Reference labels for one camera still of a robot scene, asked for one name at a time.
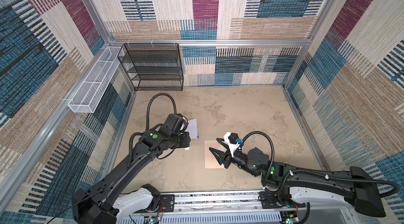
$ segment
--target paper sheet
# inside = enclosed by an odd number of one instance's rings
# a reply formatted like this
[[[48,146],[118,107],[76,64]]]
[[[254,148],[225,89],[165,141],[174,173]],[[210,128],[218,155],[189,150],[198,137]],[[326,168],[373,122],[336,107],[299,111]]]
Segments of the paper sheet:
[[[189,137],[191,140],[199,138],[198,135],[198,125],[196,124],[196,118],[188,121],[187,132],[189,132]]]
[[[220,165],[215,156],[210,152],[209,147],[220,150],[221,145],[216,141],[205,141],[205,169],[224,169],[224,165]]]

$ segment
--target white paper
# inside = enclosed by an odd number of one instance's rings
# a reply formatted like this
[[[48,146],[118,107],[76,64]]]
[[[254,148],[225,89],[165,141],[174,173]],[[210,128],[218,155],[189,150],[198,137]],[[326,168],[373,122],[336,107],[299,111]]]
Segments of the white paper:
[[[191,140],[199,138],[198,135],[198,125],[196,124],[196,118],[188,121],[188,127],[186,132],[189,132],[189,137]]]

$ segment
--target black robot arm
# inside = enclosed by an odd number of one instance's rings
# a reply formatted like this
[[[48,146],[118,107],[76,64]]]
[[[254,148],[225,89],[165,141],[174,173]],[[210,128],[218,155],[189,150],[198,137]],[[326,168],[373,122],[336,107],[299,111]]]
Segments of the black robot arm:
[[[164,124],[158,124],[142,133],[132,152],[107,176],[88,191],[79,189],[73,194],[74,220],[80,224],[115,223],[118,210],[112,206],[139,171],[164,150],[189,147],[190,138],[189,133],[185,132],[186,125],[181,115],[170,114]]]
[[[269,140],[272,150],[271,158],[258,148],[251,149],[247,154],[242,152],[246,137],[252,134],[263,135]],[[385,217],[386,213],[381,198],[391,196],[400,189],[400,186],[392,181],[372,179],[359,167],[351,166],[350,171],[319,171],[275,162],[273,161],[273,144],[269,136],[260,131],[251,132],[247,136],[241,141],[237,134],[228,132],[225,135],[228,141],[222,138],[216,139],[226,148],[225,152],[214,148],[209,148],[209,150],[219,164],[223,164],[226,169],[233,163],[254,177],[262,175],[262,185],[267,186],[265,191],[260,193],[260,200],[266,201],[266,205],[263,203],[263,207],[279,208],[292,205],[301,207],[300,204],[304,206],[303,203],[308,201],[299,201],[300,199],[327,202],[325,195],[330,197],[335,195],[335,198],[329,203],[335,202],[335,199],[339,198],[339,203],[352,205],[361,214]],[[380,194],[377,184],[388,184],[393,188]],[[311,195],[293,193],[298,188],[310,191]]]

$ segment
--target black wire shelf rack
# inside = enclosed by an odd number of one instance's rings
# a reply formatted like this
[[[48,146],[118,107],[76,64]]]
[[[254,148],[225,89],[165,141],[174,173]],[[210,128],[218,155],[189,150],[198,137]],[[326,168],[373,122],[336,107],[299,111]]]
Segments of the black wire shelf rack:
[[[136,91],[182,91],[178,44],[124,44],[118,59]]]

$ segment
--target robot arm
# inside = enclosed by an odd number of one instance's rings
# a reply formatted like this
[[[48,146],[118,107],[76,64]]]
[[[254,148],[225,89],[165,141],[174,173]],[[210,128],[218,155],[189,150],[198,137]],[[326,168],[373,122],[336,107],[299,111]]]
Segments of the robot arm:
[[[273,146],[269,136],[259,131],[256,133],[267,137]],[[270,160],[269,156],[258,148],[251,149],[245,154],[242,152],[242,146],[246,138],[240,141],[235,133],[227,133],[225,136],[228,137],[228,141],[216,139],[226,148],[225,152],[214,148],[209,150],[226,169],[233,163],[254,177],[262,174],[263,186],[269,187],[260,193],[263,208],[294,205],[301,207],[306,202],[316,201],[351,205],[361,214],[385,217],[381,198],[390,196],[400,189],[394,182],[373,180],[359,167],[351,166],[350,171],[309,170]],[[379,194],[376,184],[388,184],[393,186],[393,189]]]
[[[140,209],[154,210],[159,204],[159,192],[152,186],[117,198],[132,179],[164,150],[189,147],[187,123],[180,114],[170,114],[164,124],[146,130],[131,153],[100,182],[88,191],[79,189],[72,196],[73,218],[80,224],[115,223]]]

